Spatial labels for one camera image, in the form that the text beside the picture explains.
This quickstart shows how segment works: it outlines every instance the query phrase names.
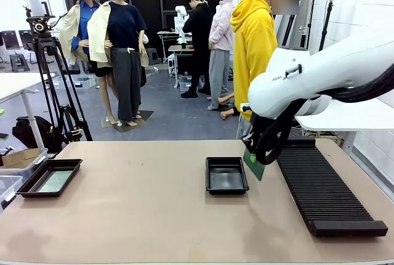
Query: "gray sweatpants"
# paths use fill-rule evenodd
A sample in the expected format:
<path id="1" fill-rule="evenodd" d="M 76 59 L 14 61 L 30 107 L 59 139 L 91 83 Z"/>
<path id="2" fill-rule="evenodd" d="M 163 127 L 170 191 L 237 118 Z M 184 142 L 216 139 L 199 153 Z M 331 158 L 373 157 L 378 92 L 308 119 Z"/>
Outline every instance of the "gray sweatpants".
<path id="1" fill-rule="evenodd" d="M 236 130 L 236 139 L 242 139 L 244 136 L 250 134 L 251 130 L 252 124 L 248 120 L 243 118 L 242 115 L 240 115 L 238 121 L 238 129 Z"/>
<path id="2" fill-rule="evenodd" d="M 219 97 L 228 94 L 228 71 L 230 69 L 230 51 L 220 49 L 211 50 L 211 60 L 209 62 L 209 81 L 211 83 L 212 102 L 209 109 L 219 107 Z"/>
<path id="3" fill-rule="evenodd" d="M 111 61 L 118 92 L 118 118 L 130 122 L 140 105 L 141 59 L 140 53 L 127 48 L 111 48 Z"/>

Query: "backpack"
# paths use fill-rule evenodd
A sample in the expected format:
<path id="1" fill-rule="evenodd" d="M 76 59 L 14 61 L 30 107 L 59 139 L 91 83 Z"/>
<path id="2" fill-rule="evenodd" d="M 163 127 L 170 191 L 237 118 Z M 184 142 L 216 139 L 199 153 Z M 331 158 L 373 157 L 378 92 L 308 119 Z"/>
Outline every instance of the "backpack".
<path id="1" fill-rule="evenodd" d="M 63 139 L 57 128 L 41 116 L 34 116 L 38 125 L 45 148 L 49 153 L 59 153 L 62 150 Z M 12 134 L 28 148 L 37 148 L 27 116 L 18 117 L 17 124 L 12 128 Z"/>

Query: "black slotted rack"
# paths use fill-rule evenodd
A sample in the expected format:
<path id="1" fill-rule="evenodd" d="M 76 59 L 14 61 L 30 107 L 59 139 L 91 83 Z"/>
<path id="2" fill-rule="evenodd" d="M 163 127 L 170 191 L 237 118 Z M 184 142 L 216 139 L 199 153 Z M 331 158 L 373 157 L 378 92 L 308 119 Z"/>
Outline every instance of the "black slotted rack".
<path id="1" fill-rule="evenodd" d="M 314 139 L 289 140 L 277 161 L 312 235 L 386 235 L 387 226 L 371 217 L 316 148 Z"/>

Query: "robotic arm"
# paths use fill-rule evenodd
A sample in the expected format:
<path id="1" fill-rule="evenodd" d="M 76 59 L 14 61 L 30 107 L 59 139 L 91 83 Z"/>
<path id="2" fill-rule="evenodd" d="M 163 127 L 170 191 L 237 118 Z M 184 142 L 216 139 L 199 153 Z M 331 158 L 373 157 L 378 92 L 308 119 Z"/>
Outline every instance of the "robotic arm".
<path id="1" fill-rule="evenodd" d="M 185 6 L 177 6 L 175 7 L 175 11 L 177 12 L 177 16 L 174 17 L 175 22 L 175 32 L 180 35 L 178 39 L 178 43 L 186 43 L 185 33 L 183 32 L 183 26 L 185 22 L 189 19 Z"/>
<path id="2" fill-rule="evenodd" d="M 285 145 L 294 116 L 324 111 L 331 100 L 362 102 L 394 89 L 394 34 L 349 37 L 309 56 L 277 49 L 266 73 L 256 77 L 243 111 L 252 110 L 248 151 L 268 165 Z"/>

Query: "mannequin hand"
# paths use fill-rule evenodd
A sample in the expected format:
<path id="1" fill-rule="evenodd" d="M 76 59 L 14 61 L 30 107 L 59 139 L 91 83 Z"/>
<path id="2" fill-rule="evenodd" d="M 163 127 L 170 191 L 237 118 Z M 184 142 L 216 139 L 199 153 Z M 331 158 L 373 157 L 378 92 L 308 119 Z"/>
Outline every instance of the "mannequin hand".
<path id="1" fill-rule="evenodd" d="M 80 40 L 78 45 L 81 47 L 89 47 L 89 40 Z"/>
<path id="2" fill-rule="evenodd" d="M 104 41 L 104 48 L 111 48 L 112 47 L 112 43 L 110 40 L 105 40 Z"/>
<path id="3" fill-rule="evenodd" d="M 147 51 L 145 50 L 145 46 L 143 44 L 139 44 L 140 48 L 140 54 L 142 54 L 143 57 L 147 57 Z"/>

